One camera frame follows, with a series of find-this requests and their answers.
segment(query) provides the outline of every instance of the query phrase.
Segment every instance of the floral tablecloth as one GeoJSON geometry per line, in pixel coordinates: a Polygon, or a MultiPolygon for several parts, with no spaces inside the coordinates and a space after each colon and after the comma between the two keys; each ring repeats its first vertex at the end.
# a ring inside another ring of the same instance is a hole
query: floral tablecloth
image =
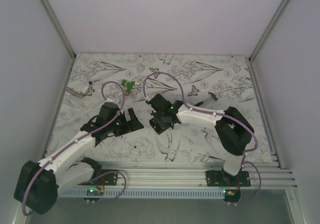
{"type": "MultiPolygon", "coordinates": [[[[93,92],[79,98],[65,93],[47,154],[57,150],[97,115],[104,100],[102,84],[122,80],[140,83],[125,98],[124,109],[132,107],[144,129],[120,137],[110,137],[85,156],[97,161],[125,162],[205,162],[224,159],[226,152],[215,130],[195,125],[177,124],[173,130],[157,135],[149,125],[151,107],[144,102],[142,82],[156,71],[174,75],[183,85],[187,101],[196,104],[214,93],[218,100],[209,100],[201,107],[225,110],[234,106],[253,126],[259,148],[249,153],[247,160],[272,161],[262,119],[244,57],[211,55],[131,55],[131,54],[78,54],[73,67],[69,88],[81,91],[93,81],[93,92]]],[[[177,83],[165,75],[154,74],[147,81],[147,94],[161,93],[174,102],[181,99],[177,83]]],[[[107,85],[104,93],[121,100],[116,85],[107,85]]]]}

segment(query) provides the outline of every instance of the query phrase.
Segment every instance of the gray floor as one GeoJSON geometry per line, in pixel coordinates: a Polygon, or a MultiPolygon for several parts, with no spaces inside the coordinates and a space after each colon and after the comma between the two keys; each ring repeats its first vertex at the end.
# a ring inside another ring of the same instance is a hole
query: gray floor
{"type": "MultiPolygon", "coordinates": [[[[243,191],[250,197],[253,191],[243,191]]],[[[245,205],[227,206],[222,200],[119,199],[87,205],[83,199],[61,198],[46,214],[33,214],[28,224],[57,223],[293,223],[285,191],[263,190],[245,205]]]]}

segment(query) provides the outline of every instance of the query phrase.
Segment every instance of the white wall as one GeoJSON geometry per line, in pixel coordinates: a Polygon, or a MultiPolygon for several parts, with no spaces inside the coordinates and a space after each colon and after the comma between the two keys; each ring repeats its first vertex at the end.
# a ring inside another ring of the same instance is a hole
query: white wall
{"type": "Polygon", "coordinates": [[[39,0],[0,0],[0,223],[22,165],[36,161],[70,58],[39,0]]]}
{"type": "Polygon", "coordinates": [[[255,68],[286,166],[319,223],[320,0],[292,0],[255,68]]]}
{"type": "Polygon", "coordinates": [[[249,57],[282,0],[49,0],[76,52],[249,57]]]}

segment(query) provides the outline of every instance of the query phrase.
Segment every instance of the perforated metal strip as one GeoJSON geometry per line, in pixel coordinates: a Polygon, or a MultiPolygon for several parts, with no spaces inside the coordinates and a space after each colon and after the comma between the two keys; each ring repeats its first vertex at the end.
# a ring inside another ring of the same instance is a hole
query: perforated metal strip
{"type": "MultiPolygon", "coordinates": [[[[88,195],[91,188],[74,188],[67,191],[61,197],[98,197],[112,198],[119,194],[121,188],[106,188],[102,196],[88,195]]],[[[223,190],[194,190],[194,189],[126,189],[120,198],[147,198],[147,199],[224,199],[223,190]]]]}

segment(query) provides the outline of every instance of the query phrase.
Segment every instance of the green object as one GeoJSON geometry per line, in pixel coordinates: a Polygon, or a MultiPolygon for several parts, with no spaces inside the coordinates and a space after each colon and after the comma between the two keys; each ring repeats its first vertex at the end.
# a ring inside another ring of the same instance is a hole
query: green object
{"type": "Polygon", "coordinates": [[[135,81],[128,82],[127,80],[122,80],[121,85],[126,87],[125,95],[130,94],[131,89],[134,87],[135,83],[135,81]]]}

